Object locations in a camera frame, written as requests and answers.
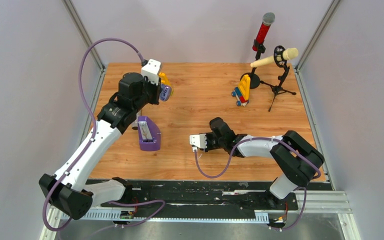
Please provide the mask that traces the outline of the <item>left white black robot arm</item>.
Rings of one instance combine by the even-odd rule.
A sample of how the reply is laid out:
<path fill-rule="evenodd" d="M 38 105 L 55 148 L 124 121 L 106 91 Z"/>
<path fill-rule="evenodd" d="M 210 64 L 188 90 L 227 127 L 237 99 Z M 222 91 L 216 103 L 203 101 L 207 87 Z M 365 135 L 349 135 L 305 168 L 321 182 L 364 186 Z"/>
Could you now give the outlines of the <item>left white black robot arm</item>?
<path fill-rule="evenodd" d="M 147 104 L 159 104 L 162 79 L 161 73 L 123 75 L 118 91 L 102 107 L 91 132 L 75 153 L 53 175 L 44 174 L 39 179 L 51 206 L 79 220 L 90 208 L 110 201 L 122 207 L 132 203 L 132 186 L 120 177 L 95 184 L 86 182 L 109 147 L 137 119 L 137 113 Z"/>

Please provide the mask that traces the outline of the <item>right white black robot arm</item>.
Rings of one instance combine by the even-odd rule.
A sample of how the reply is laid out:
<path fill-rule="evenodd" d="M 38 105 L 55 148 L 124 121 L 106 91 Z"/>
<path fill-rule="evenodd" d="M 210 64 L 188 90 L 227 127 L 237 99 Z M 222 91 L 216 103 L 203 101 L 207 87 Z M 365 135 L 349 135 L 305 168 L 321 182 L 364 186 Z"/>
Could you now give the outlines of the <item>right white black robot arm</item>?
<path fill-rule="evenodd" d="M 294 130 L 270 137 L 236 134 L 220 117 L 212 119 L 209 127 L 210 132 L 189 136 L 193 153 L 222 149 L 229 157 L 221 173 L 208 175 L 202 169 L 199 172 L 209 179 L 216 179 L 227 171 L 233 157 L 274 159 L 282 173 L 265 195 L 266 204 L 272 209 L 281 207 L 289 193 L 306 188 L 311 180 L 322 175 L 320 168 L 325 163 L 324 156 Z"/>

